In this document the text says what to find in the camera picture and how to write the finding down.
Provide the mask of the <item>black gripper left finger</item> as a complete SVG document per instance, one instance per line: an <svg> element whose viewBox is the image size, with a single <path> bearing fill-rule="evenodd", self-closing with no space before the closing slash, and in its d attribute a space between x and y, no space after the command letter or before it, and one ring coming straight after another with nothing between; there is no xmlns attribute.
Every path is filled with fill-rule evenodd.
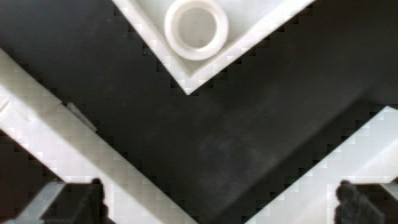
<svg viewBox="0 0 398 224"><path fill-rule="evenodd" d="M51 181L10 224L113 224L101 180L94 178L88 183Z"/></svg>

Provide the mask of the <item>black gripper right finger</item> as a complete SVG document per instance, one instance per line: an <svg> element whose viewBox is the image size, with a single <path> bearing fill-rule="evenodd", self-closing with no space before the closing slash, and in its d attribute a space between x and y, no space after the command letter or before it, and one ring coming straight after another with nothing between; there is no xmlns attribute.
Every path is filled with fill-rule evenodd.
<svg viewBox="0 0 398 224"><path fill-rule="evenodd" d="M341 181L334 224L398 224L398 179L389 183Z"/></svg>

